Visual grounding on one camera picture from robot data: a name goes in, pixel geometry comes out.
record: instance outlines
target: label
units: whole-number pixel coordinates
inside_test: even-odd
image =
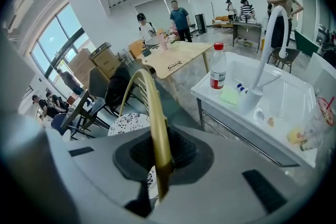
[[[210,72],[210,85],[214,89],[221,89],[224,86],[226,71],[222,73]]]

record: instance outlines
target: plastic bottle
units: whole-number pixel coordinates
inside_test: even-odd
[[[210,61],[210,86],[214,89],[221,89],[224,86],[226,75],[226,56],[224,44],[217,42],[214,44],[215,53]]]

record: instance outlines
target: white sink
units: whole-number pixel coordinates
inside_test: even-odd
[[[249,88],[260,62],[232,52],[227,52],[226,57],[228,69],[225,84],[236,88],[239,83],[242,83],[243,87]],[[298,163],[304,162],[314,167],[317,150],[302,152],[299,145],[292,145],[287,140],[288,132],[293,127],[300,126],[316,104],[313,87],[271,65],[265,65],[259,84],[269,81],[279,73],[281,77],[264,86],[264,95],[257,107],[246,115],[238,112],[238,105],[231,105],[223,101],[220,98],[221,90],[210,87],[209,73],[192,88],[192,93],[261,136],[286,155],[291,155]],[[241,101],[244,93],[241,93],[239,97],[239,101]],[[264,120],[255,116],[256,109],[262,110],[265,115]],[[274,119],[274,127],[267,124],[270,117]]]

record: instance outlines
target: yellow sponge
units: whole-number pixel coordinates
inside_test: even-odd
[[[236,105],[238,103],[238,96],[239,93],[236,89],[233,89],[229,86],[223,86],[220,98],[227,103]]]

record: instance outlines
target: striped shirt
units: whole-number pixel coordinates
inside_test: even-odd
[[[242,19],[245,20],[245,16],[246,15],[251,15],[252,12],[254,12],[254,8],[253,7],[250,7],[250,6],[241,6],[240,7],[240,12],[243,13],[242,15]]]

